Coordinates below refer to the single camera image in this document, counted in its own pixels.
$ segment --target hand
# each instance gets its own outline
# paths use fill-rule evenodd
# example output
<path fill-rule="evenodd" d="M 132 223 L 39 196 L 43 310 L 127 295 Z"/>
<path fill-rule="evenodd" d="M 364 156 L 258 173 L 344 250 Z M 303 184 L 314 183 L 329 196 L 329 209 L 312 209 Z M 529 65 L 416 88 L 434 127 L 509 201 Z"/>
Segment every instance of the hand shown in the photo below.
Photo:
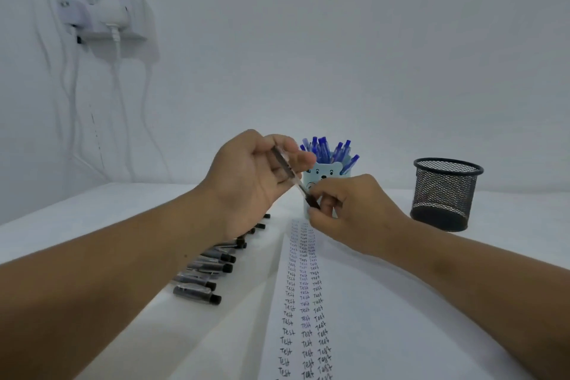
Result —
<path fill-rule="evenodd" d="M 369 174 L 324 179 L 310 191 L 322 197 L 320 211 L 309 209 L 311 225 L 364 254 L 383 257 L 390 240 L 411 221 Z M 333 209 L 338 218 L 332 218 Z"/>
<path fill-rule="evenodd" d="M 299 176 L 316 162 L 315 155 L 299 150 L 291 137 L 278 134 L 263 137 L 255 130 L 248 130 L 220 148 L 200 184 L 219 201 L 220 216 L 227 219 L 227 240 L 250 230 L 274 201 L 293 186 L 270 152 L 275 145 L 289 155 L 289 165 Z"/>

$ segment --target forearm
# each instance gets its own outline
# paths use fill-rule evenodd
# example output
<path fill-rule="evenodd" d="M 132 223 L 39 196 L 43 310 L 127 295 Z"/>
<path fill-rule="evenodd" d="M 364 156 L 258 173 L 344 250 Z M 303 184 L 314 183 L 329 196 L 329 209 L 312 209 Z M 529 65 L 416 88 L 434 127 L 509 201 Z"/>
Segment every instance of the forearm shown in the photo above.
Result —
<path fill-rule="evenodd" d="M 0 266 L 0 370 L 72 378 L 161 288 L 223 238 L 198 188 L 121 223 Z"/>
<path fill-rule="evenodd" d="M 570 376 L 570 270 L 411 220 L 379 256 L 436 289 L 538 378 Z"/>

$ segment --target person's left hand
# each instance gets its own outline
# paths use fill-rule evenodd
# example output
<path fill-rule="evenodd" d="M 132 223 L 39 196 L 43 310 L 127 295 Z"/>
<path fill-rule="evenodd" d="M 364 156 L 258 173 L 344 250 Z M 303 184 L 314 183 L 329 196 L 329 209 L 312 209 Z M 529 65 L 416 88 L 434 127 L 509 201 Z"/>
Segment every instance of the person's left hand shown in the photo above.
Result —
<path fill-rule="evenodd" d="M 299 177 L 316 162 L 315 155 L 301 151 L 291 137 L 263 137 L 248 130 L 220 148 L 200 184 L 219 200 L 222 216 L 227 219 L 227 239 L 250 230 L 274 201 L 293 186 L 270 151 L 275 145 L 289 155 L 289 165 Z"/>

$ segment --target pen holder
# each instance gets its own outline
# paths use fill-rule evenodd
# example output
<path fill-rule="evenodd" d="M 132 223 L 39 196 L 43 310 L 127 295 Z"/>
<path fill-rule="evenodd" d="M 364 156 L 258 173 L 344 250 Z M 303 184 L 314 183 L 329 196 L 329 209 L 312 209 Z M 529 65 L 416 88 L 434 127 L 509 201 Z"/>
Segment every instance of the pen holder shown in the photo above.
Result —
<path fill-rule="evenodd" d="M 311 189 L 311 187 L 317 184 L 318 181 L 322 181 L 326 178 L 349 178 L 351 175 L 351 170 L 348 170 L 342 176 L 340 175 L 340 171 L 343 167 L 348 164 L 348 162 L 352 159 L 351 156 L 345 156 L 343 162 L 333 162 L 332 164 L 319 164 L 316 163 L 313 168 L 307 171 L 303 171 L 303 184 L 307 187 L 307 189 Z M 303 201 L 304 204 L 304 211 L 305 211 L 305 218 L 309 218 L 309 205 L 307 202 Z"/>

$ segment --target power outlet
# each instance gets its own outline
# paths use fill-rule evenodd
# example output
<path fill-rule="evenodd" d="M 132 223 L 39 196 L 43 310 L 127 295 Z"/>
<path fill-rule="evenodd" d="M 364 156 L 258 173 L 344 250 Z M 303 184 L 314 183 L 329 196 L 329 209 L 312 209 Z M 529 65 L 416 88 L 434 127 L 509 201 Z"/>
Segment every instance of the power outlet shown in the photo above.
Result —
<path fill-rule="evenodd" d="M 112 39 L 109 27 L 97 14 L 99 0 L 56 0 L 60 20 L 69 28 L 76 27 L 77 36 L 85 41 Z M 146 39 L 147 18 L 145 0 L 119 0 L 129 16 L 129 25 L 121 29 L 121 39 Z"/>

